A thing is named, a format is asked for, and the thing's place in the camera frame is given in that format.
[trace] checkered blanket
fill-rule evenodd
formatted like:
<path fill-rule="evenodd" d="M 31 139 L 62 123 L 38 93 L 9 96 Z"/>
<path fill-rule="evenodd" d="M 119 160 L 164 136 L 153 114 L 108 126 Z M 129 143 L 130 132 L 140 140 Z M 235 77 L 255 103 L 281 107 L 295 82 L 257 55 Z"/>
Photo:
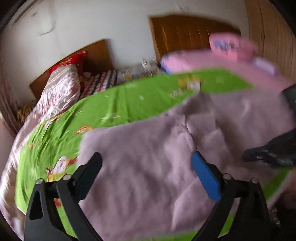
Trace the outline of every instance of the checkered blanket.
<path fill-rule="evenodd" d="M 79 100 L 113 87 L 116 85 L 116 80 L 117 72 L 114 69 L 97 74 L 96 76 L 91 76 L 89 81 L 85 82 L 85 88 Z"/>

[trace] lavender fleece blanket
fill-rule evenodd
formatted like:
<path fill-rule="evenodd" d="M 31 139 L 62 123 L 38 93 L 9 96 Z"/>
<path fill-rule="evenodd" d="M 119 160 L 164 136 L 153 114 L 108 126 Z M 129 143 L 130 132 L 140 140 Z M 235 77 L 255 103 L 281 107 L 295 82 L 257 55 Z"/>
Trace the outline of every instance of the lavender fleece blanket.
<path fill-rule="evenodd" d="M 94 152 L 103 167 L 80 206 L 104 240 L 175 236 L 198 230 L 214 202 L 191 167 L 191 155 L 235 179 L 275 177 L 263 163 L 243 163 L 246 148 L 265 144 L 295 127 L 292 111 L 274 93 L 199 93 L 182 105 L 144 121 L 87 132 L 78 165 Z M 269 207 L 288 184 L 274 190 Z"/>

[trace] wooden door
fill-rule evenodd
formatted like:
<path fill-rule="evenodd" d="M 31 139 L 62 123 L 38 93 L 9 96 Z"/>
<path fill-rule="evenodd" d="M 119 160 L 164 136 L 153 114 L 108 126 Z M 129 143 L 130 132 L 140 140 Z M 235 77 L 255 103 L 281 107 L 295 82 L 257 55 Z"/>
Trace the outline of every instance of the wooden door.
<path fill-rule="evenodd" d="M 280 67 L 283 75 L 289 77 L 291 72 L 293 53 L 293 33 L 283 16 L 274 7 L 278 30 L 278 56 L 276 64 Z"/>
<path fill-rule="evenodd" d="M 290 79 L 296 83 L 296 37 L 295 35 L 292 33 L 291 31 L 291 35 L 292 35 L 292 47 L 291 47 L 291 57 L 292 57 L 292 61 L 291 61 L 291 65 L 290 65 Z"/>
<path fill-rule="evenodd" d="M 259 0 L 263 20 L 263 58 L 277 62 L 279 50 L 278 25 L 274 7 L 268 0 Z"/>
<path fill-rule="evenodd" d="M 257 43 L 259 57 L 263 57 L 264 52 L 264 30 L 261 7 L 259 0 L 245 0 L 249 18 L 250 39 Z"/>

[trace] white wall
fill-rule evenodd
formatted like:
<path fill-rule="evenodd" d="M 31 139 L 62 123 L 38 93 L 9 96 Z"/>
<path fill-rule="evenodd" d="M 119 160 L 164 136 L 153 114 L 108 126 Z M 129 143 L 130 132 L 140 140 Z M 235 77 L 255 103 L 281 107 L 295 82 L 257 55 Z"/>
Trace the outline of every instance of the white wall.
<path fill-rule="evenodd" d="M 13 137 L 10 135 L 9 131 L 4 126 L 3 121 L 0 119 L 0 176 L 7 162 L 13 141 Z"/>
<path fill-rule="evenodd" d="M 115 67 L 152 60 L 147 16 L 176 12 L 176 3 L 191 13 L 226 20 L 249 36 L 244 0 L 44 0 L 10 24 L 1 38 L 19 104 L 33 98 L 28 85 L 51 65 L 102 38 L 110 39 Z M 40 36 L 54 20 L 55 29 Z"/>

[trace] wooden headboard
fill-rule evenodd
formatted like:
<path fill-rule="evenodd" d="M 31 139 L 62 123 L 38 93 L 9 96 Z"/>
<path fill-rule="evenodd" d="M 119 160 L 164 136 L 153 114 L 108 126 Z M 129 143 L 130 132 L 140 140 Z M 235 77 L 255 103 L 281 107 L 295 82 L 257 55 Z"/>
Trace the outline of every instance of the wooden headboard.
<path fill-rule="evenodd" d="M 171 51 L 210 47 L 211 33 L 241 34 L 240 30 L 227 23 L 189 15 L 151 16 L 150 27 L 157 62 Z"/>
<path fill-rule="evenodd" d="M 113 68 L 106 41 L 104 39 L 77 50 L 76 52 L 60 60 L 58 63 L 83 50 L 87 52 L 86 60 L 83 63 L 84 72 L 91 72 L 93 75 L 95 75 Z M 49 79 L 49 69 L 30 84 L 30 89 L 37 100 L 40 99 L 42 91 Z"/>

